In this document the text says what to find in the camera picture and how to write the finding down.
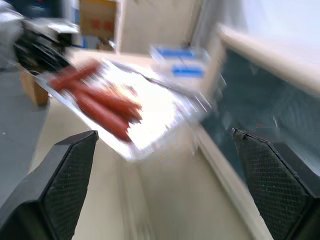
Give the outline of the plain brown cardboard box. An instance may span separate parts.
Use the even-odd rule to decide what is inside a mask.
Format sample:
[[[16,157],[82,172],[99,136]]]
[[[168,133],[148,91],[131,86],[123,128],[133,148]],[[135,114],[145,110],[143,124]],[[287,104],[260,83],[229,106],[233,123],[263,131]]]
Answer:
[[[48,103],[48,93],[37,82],[35,76],[23,69],[18,70],[19,79],[24,92],[37,107],[46,106]]]

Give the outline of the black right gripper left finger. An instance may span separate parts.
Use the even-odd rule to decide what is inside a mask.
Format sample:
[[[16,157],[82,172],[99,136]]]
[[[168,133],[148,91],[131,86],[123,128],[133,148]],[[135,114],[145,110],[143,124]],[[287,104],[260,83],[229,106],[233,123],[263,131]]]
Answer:
[[[52,146],[0,206],[0,240],[72,240],[98,139],[90,130]]]

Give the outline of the cream toaster oven glass door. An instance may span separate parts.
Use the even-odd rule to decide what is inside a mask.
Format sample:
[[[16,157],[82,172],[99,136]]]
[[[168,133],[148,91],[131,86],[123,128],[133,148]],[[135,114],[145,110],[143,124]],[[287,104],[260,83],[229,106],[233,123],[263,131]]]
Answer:
[[[249,192],[232,130],[288,145],[320,176],[320,67],[286,44],[219,26],[203,93],[211,113],[201,122],[203,153],[254,240],[274,240]]]

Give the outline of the red sausage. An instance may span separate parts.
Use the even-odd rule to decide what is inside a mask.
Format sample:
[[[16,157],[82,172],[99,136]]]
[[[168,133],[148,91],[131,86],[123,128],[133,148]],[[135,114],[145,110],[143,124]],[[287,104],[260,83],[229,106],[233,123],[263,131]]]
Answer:
[[[74,96],[79,108],[106,131],[124,142],[132,142],[128,135],[128,122],[85,94]]]
[[[134,107],[128,107],[126,104],[105,104],[104,107],[127,122],[140,123],[142,120],[138,110]]]
[[[96,102],[102,104],[119,104],[119,105],[127,105],[130,108],[136,108],[140,110],[142,106],[136,102],[131,101],[130,99],[117,95],[109,90],[102,90],[97,88],[88,87],[85,85],[78,85],[72,88],[74,92],[85,94],[89,97],[92,97]]]
[[[74,82],[85,79],[93,74],[95,74],[99,67],[100,62],[94,62],[85,65],[81,69],[75,68],[65,68],[60,74],[58,74],[54,79],[50,80],[48,85],[56,90],[57,92],[69,87]]]

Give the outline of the brown cardboard box red print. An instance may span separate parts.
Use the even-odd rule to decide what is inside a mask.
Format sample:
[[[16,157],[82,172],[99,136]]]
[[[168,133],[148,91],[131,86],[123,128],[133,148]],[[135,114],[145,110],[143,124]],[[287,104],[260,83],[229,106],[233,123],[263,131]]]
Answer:
[[[79,0],[79,27],[83,35],[115,36],[118,3],[113,0]]]

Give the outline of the white and blue box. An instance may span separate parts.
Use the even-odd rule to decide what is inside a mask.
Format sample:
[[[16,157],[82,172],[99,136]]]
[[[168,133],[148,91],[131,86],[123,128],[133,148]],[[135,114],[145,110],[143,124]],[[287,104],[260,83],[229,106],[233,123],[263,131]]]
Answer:
[[[154,72],[167,79],[202,79],[210,56],[203,48],[152,45],[149,50]]]

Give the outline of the silver metal baking tray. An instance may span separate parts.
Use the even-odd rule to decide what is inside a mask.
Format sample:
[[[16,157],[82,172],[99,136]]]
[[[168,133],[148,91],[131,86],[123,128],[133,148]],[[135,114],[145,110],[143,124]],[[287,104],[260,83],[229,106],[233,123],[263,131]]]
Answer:
[[[117,87],[123,94],[141,104],[140,121],[129,124],[131,143],[117,139],[95,122],[76,104],[67,90],[55,91],[49,72],[36,76],[36,82],[49,94],[70,109],[90,130],[97,130],[100,139],[128,161],[145,158],[165,143],[174,129],[197,123],[211,110],[210,103],[198,92],[161,81],[151,70],[134,64],[103,59],[97,73],[85,78],[89,87]]]

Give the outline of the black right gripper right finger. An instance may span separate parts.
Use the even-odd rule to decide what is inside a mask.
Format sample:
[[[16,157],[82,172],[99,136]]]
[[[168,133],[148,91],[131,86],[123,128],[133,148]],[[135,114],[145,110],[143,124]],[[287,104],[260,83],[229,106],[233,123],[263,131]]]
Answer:
[[[273,240],[320,240],[320,176],[283,142],[238,128],[231,135]]]

